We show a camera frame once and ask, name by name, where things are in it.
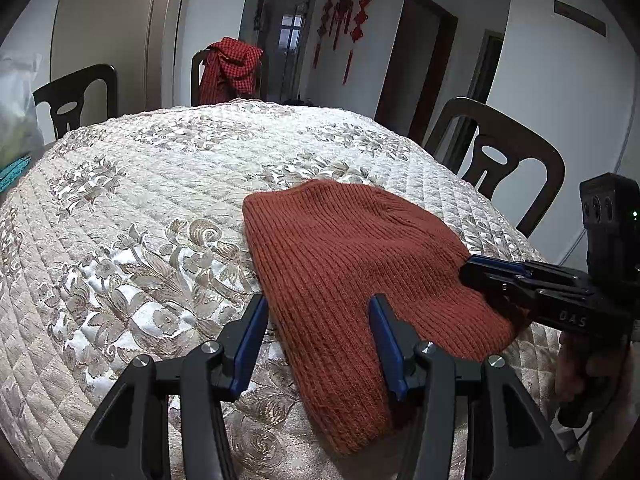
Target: white wall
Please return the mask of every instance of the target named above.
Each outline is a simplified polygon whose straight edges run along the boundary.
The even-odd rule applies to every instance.
[[[312,72],[308,88],[308,96],[315,104],[342,107],[374,117],[403,1],[372,0],[369,4],[366,9],[369,19],[362,27],[365,35],[353,48],[351,72],[345,86],[342,86],[342,76],[353,43],[341,37],[338,49],[331,52],[330,42],[323,42],[318,70]],[[484,32],[505,30],[510,4],[510,0],[433,1],[458,18],[458,28],[431,127],[446,101],[467,95]]]
[[[35,54],[42,56],[40,69],[33,81],[33,90],[51,81],[49,71],[51,36],[57,7],[58,0],[31,0],[0,45],[0,57],[10,52],[18,52],[22,56]],[[53,142],[56,136],[49,115],[49,105],[40,104],[36,108],[36,114],[44,143]]]
[[[449,63],[442,80],[438,99],[431,115],[428,133],[436,123],[443,106],[454,97],[466,96],[474,76],[478,55],[486,30],[504,33],[511,0],[433,0],[458,18],[456,36]],[[443,140],[438,154],[444,154],[450,137]]]
[[[174,105],[191,105],[191,58],[225,36],[237,38],[244,0],[182,0],[174,71]]]
[[[371,0],[366,7],[369,19],[362,25],[364,37],[355,44],[350,36],[341,34],[337,49],[333,51],[333,38],[323,38],[318,67],[311,71],[306,92],[315,105],[375,116],[403,2]],[[352,48],[350,74],[343,85],[342,78]]]
[[[615,167],[630,121],[636,58],[600,0],[561,1],[606,22],[607,37],[554,14],[554,0],[511,0],[487,101],[564,159],[562,189],[530,237],[551,262],[560,261],[582,231],[578,184]],[[544,180],[542,165],[527,160],[498,185],[492,202],[515,225]]]
[[[629,124],[627,142],[618,159],[616,173],[640,182],[640,59],[636,57],[635,104],[633,118]],[[587,235],[582,236],[574,249],[566,255],[562,265],[573,269],[587,270]]]

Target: doorway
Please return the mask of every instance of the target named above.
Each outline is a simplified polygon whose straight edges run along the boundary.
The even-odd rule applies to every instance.
[[[471,81],[467,97],[486,104],[491,85],[494,82],[495,71],[498,68],[503,43],[503,34],[492,30],[485,31],[474,78]],[[466,152],[474,140],[477,127],[478,123],[469,117],[458,119],[447,153],[442,161],[453,173],[457,173],[460,170]]]
[[[282,104],[298,95],[314,3],[315,0],[258,0],[256,45],[269,60],[267,101]]]
[[[442,86],[458,19],[432,0],[404,0],[375,120],[420,144]]]

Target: teal fabric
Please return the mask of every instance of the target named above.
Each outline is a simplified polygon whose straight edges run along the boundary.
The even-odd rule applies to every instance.
[[[0,171],[0,193],[18,180],[24,169],[29,165],[30,161],[31,156],[25,155],[24,157],[9,164],[4,168],[4,170]]]

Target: blue gripper pad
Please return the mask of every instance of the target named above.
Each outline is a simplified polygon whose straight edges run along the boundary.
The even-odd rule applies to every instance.
[[[229,387],[231,396],[235,399],[249,386],[249,380],[251,380],[251,374],[254,372],[255,360],[258,358],[258,352],[260,351],[260,345],[262,344],[268,321],[269,306],[265,297],[262,296],[244,332],[244,337],[238,347],[238,352],[236,352],[234,378]]]
[[[466,262],[468,264],[482,264],[485,266],[497,267],[498,269],[515,272],[516,274],[522,274],[524,276],[529,274],[529,271],[519,262],[507,262],[505,260],[499,260],[498,258],[481,256],[480,254],[474,254]]]
[[[403,401],[409,387],[404,380],[404,359],[396,341],[385,311],[377,296],[369,301],[369,325],[376,342],[376,351],[382,364],[386,387],[396,394],[396,399]]]

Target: screw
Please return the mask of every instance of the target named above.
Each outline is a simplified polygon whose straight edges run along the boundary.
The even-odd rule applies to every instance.
[[[429,341],[420,351],[423,354],[433,354],[436,351],[436,345],[433,341]]]
[[[133,365],[138,367],[138,368],[144,368],[145,366],[147,366],[149,364],[149,361],[151,361],[151,357],[149,357],[146,354],[141,354],[141,355],[136,355],[133,358]]]
[[[215,354],[218,350],[220,350],[220,343],[217,341],[206,341],[200,347],[205,354]]]
[[[489,364],[494,368],[502,368],[504,366],[504,358],[499,355],[490,355]]]

